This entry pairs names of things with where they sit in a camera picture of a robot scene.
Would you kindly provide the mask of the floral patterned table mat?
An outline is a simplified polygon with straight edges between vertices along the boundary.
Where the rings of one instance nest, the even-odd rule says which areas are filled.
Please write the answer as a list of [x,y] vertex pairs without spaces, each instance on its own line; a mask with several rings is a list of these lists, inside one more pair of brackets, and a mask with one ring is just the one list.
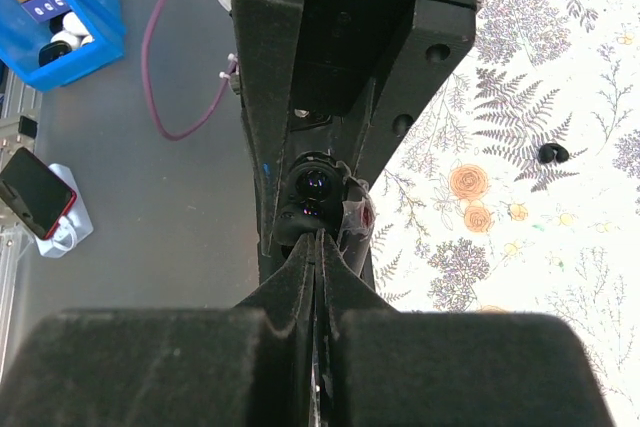
[[[546,143],[570,159],[541,164]],[[483,0],[372,196],[383,299],[558,316],[638,424],[639,0]]]

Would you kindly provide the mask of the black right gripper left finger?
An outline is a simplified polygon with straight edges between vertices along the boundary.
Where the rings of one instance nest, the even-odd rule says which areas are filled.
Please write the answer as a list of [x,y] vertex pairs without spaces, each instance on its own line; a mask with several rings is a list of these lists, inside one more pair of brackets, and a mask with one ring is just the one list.
[[1,384],[5,426],[306,426],[315,240],[230,309],[68,310]]

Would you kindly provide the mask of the red black smartphone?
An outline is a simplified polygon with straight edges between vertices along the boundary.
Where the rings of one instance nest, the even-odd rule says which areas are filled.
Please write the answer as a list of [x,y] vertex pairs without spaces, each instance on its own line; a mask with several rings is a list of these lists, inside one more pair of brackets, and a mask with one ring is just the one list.
[[25,147],[1,170],[1,200],[40,240],[52,237],[76,191]]

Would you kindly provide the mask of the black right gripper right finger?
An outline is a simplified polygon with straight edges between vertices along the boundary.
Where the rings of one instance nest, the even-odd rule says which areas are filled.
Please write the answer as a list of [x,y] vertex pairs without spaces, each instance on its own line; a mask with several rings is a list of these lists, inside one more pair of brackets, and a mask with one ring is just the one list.
[[583,345],[546,314],[392,308],[315,240],[325,426],[609,426]]

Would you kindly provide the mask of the white phone stand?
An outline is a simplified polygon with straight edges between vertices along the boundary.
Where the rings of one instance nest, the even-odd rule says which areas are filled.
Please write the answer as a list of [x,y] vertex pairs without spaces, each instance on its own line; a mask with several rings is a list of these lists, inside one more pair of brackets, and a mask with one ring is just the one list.
[[76,193],[75,202],[70,210],[61,217],[53,235],[47,240],[36,240],[39,254],[42,257],[57,259],[75,249],[79,243],[91,235],[94,226],[71,170],[57,163],[50,164],[49,169]]

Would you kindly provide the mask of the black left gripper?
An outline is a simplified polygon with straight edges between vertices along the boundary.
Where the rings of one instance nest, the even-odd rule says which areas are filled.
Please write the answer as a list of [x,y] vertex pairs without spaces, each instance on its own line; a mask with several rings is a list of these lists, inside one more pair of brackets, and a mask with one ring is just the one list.
[[483,0],[232,0],[242,119],[268,256],[290,118],[344,118],[344,161],[374,182],[469,53]]

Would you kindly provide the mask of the black earbud charging case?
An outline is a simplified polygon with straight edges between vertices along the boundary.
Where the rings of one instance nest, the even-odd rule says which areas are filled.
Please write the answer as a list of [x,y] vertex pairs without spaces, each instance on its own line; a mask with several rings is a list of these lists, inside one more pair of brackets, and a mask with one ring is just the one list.
[[[367,181],[356,178],[344,162],[321,152],[310,152],[300,156],[291,167],[276,218],[286,204],[302,202],[313,202],[322,209],[321,229],[334,240],[347,266],[364,278],[375,224]],[[284,257],[294,247],[275,243]]]

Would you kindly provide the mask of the blue plastic storage bin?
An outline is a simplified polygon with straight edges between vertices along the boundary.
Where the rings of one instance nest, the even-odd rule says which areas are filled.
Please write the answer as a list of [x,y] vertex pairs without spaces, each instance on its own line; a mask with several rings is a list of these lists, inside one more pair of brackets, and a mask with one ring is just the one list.
[[1,0],[1,61],[46,92],[124,56],[120,0]]

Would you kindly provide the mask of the black earbud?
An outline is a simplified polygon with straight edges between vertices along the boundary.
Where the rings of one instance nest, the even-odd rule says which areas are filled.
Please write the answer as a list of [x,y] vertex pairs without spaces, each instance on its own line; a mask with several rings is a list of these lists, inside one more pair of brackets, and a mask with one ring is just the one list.
[[289,203],[279,212],[273,238],[282,246],[292,247],[300,236],[324,227],[324,212],[313,202]]
[[566,148],[557,143],[546,143],[538,150],[538,161],[541,164],[551,162],[564,163],[570,159],[570,154]]

